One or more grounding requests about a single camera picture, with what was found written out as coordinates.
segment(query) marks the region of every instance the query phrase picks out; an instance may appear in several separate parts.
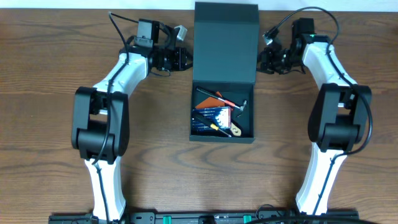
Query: white wall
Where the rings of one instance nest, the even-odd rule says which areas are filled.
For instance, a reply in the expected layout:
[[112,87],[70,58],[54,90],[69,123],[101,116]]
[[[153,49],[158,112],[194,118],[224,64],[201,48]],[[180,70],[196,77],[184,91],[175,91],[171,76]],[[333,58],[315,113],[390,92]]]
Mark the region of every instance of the white wall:
[[[398,12],[398,0],[207,0],[258,4],[260,10],[296,10],[306,6],[329,11]],[[0,0],[0,7],[74,9],[194,9],[195,0]]]

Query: wire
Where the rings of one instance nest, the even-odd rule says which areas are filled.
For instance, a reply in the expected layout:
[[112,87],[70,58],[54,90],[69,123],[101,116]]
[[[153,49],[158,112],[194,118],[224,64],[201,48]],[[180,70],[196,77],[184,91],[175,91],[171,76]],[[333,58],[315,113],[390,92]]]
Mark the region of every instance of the wire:
[[271,217],[257,219],[246,224],[258,224],[258,223],[269,223],[269,222],[292,222],[292,221],[327,221],[327,222],[341,222],[341,223],[355,223],[355,224],[377,224],[365,220],[355,220],[352,218],[345,217],[328,217],[328,216],[317,216],[317,215],[303,215],[297,217]]
[[97,174],[98,174],[98,178],[99,178],[99,187],[101,189],[102,199],[104,200],[106,223],[110,223],[109,222],[108,203],[106,202],[104,183],[102,181],[102,175],[101,175],[101,168],[99,167],[98,164],[95,164],[94,166],[95,166],[95,169],[97,169]]
[[257,219],[259,219],[259,212],[260,212],[260,209],[262,208],[262,207],[264,207],[264,206],[268,206],[268,207],[271,207],[271,208],[275,208],[273,205],[271,205],[271,204],[264,204],[264,205],[261,205],[257,210],[256,210],[256,213],[255,213],[255,216],[256,216],[256,218]]
[[92,165],[95,165],[95,164],[101,159],[101,156],[103,155],[104,150],[105,150],[105,147],[106,147],[106,145],[107,145],[107,143],[108,143],[109,130],[110,130],[110,127],[111,127],[111,107],[112,107],[112,103],[111,103],[111,89],[112,89],[113,81],[114,81],[114,79],[117,77],[117,75],[119,75],[119,73],[124,69],[124,67],[128,64],[128,61],[129,61],[129,59],[130,59],[130,58],[129,58],[129,51],[128,51],[128,47],[127,47],[126,40],[124,39],[123,34],[122,34],[122,32],[120,31],[118,25],[116,25],[116,23],[114,22],[112,16],[116,16],[116,17],[122,18],[122,19],[127,19],[127,18],[125,18],[125,17],[123,17],[123,16],[116,15],[116,14],[114,14],[114,13],[112,13],[112,12],[108,12],[108,15],[109,15],[109,19],[111,20],[113,26],[115,27],[115,29],[117,30],[118,34],[120,35],[120,38],[121,38],[122,41],[123,41],[123,45],[124,45],[124,48],[125,48],[125,50],[126,50],[126,60],[124,61],[123,65],[122,65],[122,66],[116,71],[116,73],[112,76],[112,78],[110,78],[109,81],[108,81],[108,89],[107,89],[107,92],[106,92],[106,100],[107,100],[107,102],[108,102],[108,104],[106,105],[106,110],[107,110],[107,115],[108,115],[108,116],[107,116],[107,118],[106,118],[106,131],[105,131],[105,137],[104,137],[104,141],[103,141],[103,143],[102,143],[101,150],[100,150],[100,152],[99,152],[97,158],[93,161]]
[[127,41],[126,41],[127,45],[130,45],[130,43],[134,40],[134,38],[136,38],[135,35],[132,35],[131,37],[127,38]]
[[163,29],[162,28],[160,28],[160,30],[161,31],[163,31],[166,35],[167,35],[167,39],[166,39],[166,42],[165,42],[165,44],[163,45],[163,46],[159,46],[160,48],[167,48],[167,47],[169,47],[169,45],[171,44],[171,42],[172,42],[172,39],[171,39],[171,33],[170,33],[170,31],[169,31],[169,28],[167,28],[166,27],[166,25],[163,23],[163,22],[159,22],[159,24],[163,27]]
[[330,162],[329,171],[328,171],[328,173],[327,173],[327,175],[326,175],[325,181],[324,181],[324,183],[323,183],[322,190],[321,190],[321,192],[320,192],[320,194],[319,194],[319,198],[318,198],[318,200],[317,200],[317,204],[315,205],[315,209],[314,209],[314,211],[313,211],[313,215],[314,215],[314,214],[316,214],[316,212],[317,212],[317,210],[318,210],[318,206],[319,206],[320,200],[322,199],[323,193],[324,193],[324,191],[325,191],[325,189],[326,189],[326,185],[327,185],[327,182],[328,182],[328,180],[329,180],[329,176],[330,176],[330,174],[331,174],[331,170],[332,170],[333,166],[335,165],[336,159],[339,158],[339,157],[341,157],[341,156],[351,156],[351,155],[353,155],[353,154],[357,154],[357,153],[361,152],[361,151],[368,145],[370,139],[372,138],[373,117],[372,117],[372,111],[371,111],[371,109],[370,109],[369,103],[368,103],[368,101],[365,99],[365,96],[364,96],[360,91],[358,91],[358,89],[356,88],[356,86],[354,86],[354,85],[344,76],[344,74],[342,74],[342,72],[339,70],[339,68],[337,67],[337,65],[335,64],[335,62],[333,61],[333,59],[332,59],[332,57],[331,57],[331,55],[330,55],[330,53],[331,53],[331,51],[330,51],[330,45],[333,44],[333,42],[337,39],[337,37],[338,37],[338,35],[339,35],[339,33],[340,33],[340,26],[339,26],[339,23],[338,23],[336,17],[335,17],[332,13],[328,12],[326,9],[322,9],[322,8],[316,7],[316,6],[304,7],[304,8],[298,9],[298,10],[296,10],[296,11],[290,13],[288,16],[286,16],[284,19],[282,19],[282,21],[281,21],[277,26],[273,27],[268,33],[272,33],[275,29],[278,29],[287,19],[289,19],[289,18],[290,18],[291,16],[293,16],[294,14],[296,14],[296,13],[298,13],[298,12],[301,12],[301,11],[304,11],[304,10],[307,10],[307,9],[318,9],[318,10],[321,10],[321,11],[323,11],[324,13],[328,14],[328,15],[333,19],[333,21],[335,22],[335,24],[336,24],[336,34],[335,34],[334,38],[332,38],[332,39],[329,41],[329,43],[328,43],[328,45],[327,45],[327,47],[326,47],[326,55],[328,56],[328,59],[329,59],[330,63],[332,64],[333,68],[336,70],[338,76],[339,76],[343,81],[345,81],[345,82],[349,85],[349,87],[350,87],[350,88],[358,95],[358,97],[363,101],[363,103],[364,103],[364,105],[365,105],[366,113],[368,114],[368,123],[369,123],[369,126],[368,126],[368,135],[366,136],[366,139],[364,140],[364,142],[362,143],[362,145],[359,146],[359,147],[357,148],[357,150],[350,151],[350,152],[344,152],[344,153],[338,154],[338,155],[336,155],[336,156],[334,156],[334,157],[332,158],[332,160],[331,160],[331,162]]
[[297,69],[293,69],[293,70],[289,70],[287,72],[284,72],[281,75],[286,75],[286,74],[289,74],[290,72],[299,72],[301,74],[305,74],[305,72],[303,72],[303,71],[300,71],[300,70],[297,70]]
[[333,38],[333,40],[331,41],[331,42],[333,42],[337,38],[339,30],[340,30],[340,28],[338,27],[338,22],[337,22],[336,18],[332,15],[332,13],[328,12],[326,9],[323,9],[321,7],[316,7],[316,6],[309,6],[309,7],[297,9],[296,11],[294,11],[294,12],[290,13],[288,16],[286,16],[285,19],[282,19],[282,21],[278,25],[273,27],[268,33],[272,33],[275,29],[278,29],[286,20],[288,20],[294,14],[304,11],[304,10],[307,10],[307,9],[318,9],[320,11],[323,11],[324,13],[328,14],[335,21],[335,23],[337,25],[337,34],[336,34],[335,38]]
[[117,17],[117,18],[120,18],[120,19],[124,19],[124,20],[127,20],[127,21],[130,21],[130,22],[135,22],[135,23],[138,23],[138,21],[135,21],[134,19],[129,19],[129,18],[126,18],[126,17],[123,17],[123,16],[119,16],[119,15],[117,15],[117,14],[115,14],[115,13],[112,13],[112,12],[109,12],[112,16],[114,16],[114,17]]
[[155,73],[155,72],[152,72],[152,71],[150,71],[149,73],[152,73],[152,74],[154,74],[156,76],[159,76],[159,77],[170,77],[172,75],[172,72],[170,72],[170,70],[166,69],[165,71],[169,72],[169,75],[161,75],[161,74],[158,74],[158,73]]

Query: wooden table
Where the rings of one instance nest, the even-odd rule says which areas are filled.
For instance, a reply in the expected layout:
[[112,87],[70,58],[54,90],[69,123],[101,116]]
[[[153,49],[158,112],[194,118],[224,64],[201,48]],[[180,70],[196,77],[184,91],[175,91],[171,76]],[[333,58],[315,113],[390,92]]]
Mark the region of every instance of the wooden table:
[[[193,11],[114,12],[182,24],[185,46],[193,49]],[[287,13],[260,13],[259,50],[261,34]],[[320,12],[301,16],[314,17],[318,33],[335,30]],[[363,153],[346,160],[329,207],[356,208],[380,223],[398,222],[397,16],[336,13],[339,59],[373,91],[374,135]],[[117,22],[125,36],[136,33],[136,24]],[[289,24],[280,32],[285,47]],[[93,208],[88,171],[70,142],[73,95],[102,80],[121,47],[106,10],[0,10],[1,223],[45,223],[53,212]],[[122,166],[129,205],[160,212],[292,205],[310,160],[307,121],[318,93],[311,74],[257,74],[252,144],[189,142],[191,83],[192,69],[149,76],[131,96]]]

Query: screwdriver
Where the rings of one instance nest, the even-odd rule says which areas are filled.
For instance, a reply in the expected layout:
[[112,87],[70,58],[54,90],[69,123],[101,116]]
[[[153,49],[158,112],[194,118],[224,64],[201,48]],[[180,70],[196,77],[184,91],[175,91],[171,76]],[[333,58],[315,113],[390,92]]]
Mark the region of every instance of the screwdriver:
[[225,135],[227,135],[229,138],[232,137],[230,134],[226,133],[225,131],[223,131],[221,128],[219,128],[217,125],[213,124],[213,122],[211,122],[209,119],[205,118],[202,114],[200,114],[199,112],[192,112],[192,118],[203,123],[204,125],[213,128],[216,131],[221,131],[222,133],[224,133]]

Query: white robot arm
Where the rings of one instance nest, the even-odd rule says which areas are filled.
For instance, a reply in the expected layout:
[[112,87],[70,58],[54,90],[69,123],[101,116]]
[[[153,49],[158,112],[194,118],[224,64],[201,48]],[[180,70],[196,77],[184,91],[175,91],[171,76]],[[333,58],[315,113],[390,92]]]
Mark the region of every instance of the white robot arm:
[[[311,71],[311,74],[320,89],[324,83],[336,83],[338,86],[348,86],[348,84],[339,78],[336,70],[332,67],[328,57],[326,56],[326,42],[315,42],[308,44],[303,53],[303,64]],[[331,50],[331,57],[334,63],[338,66],[340,71],[345,74],[346,78],[353,84],[356,82],[346,74],[343,66],[337,59],[334,51],[334,46],[329,46]],[[339,107],[344,107],[343,103],[338,104]],[[313,214],[319,195],[321,194],[326,176],[335,156],[344,153],[341,149],[327,149],[326,152],[321,152],[317,143],[312,143],[312,152],[310,164],[305,175],[304,183],[296,196],[296,203],[300,212],[306,214]],[[333,168],[330,171],[328,182],[323,192],[323,197],[320,199],[317,210],[314,215],[321,215],[326,213],[328,198],[336,179],[338,170],[347,156],[340,156],[336,159]]]
[[[144,19],[138,23],[137,35],[127,41],[128,47],[121,50],[117,64],[105,79],[93,88],[80,87],[75,93],[72,145],[80,151],[90,172],[93,216],[99,220],[120,220],[126,208],[120,168],[129,141],[128,99],[134,89],[152,67],[170,73],[192,66],[187,63],[192,56],[186,49],[175,47],[176,41],[183,41],[186,28]],[[164,46],[154,45],[159,30],[168,35]],[[108,115],[108,121],[90,119],[91,114]]]
[[[338,170],[364,134],[367,110],[358,91],[368,103],[371,91],[368,86],[357,85],[345,72],[333,45],[329,44],[330,39],[315,34],[313,19],[296,20],[292,29],[290,49],[282,50],[275,27],[264,34],[269,46],[257,58],[261,63],[257,70],[286,74],[292,67],[301,66],[304,71],[303,66],[306,66],[320,89],[308,121],[308,136],[312,142],[310,164],[296,204],[300,213],[321,215],[327,211]],[[349,114],[339,114],[339,107],[350,110]]]

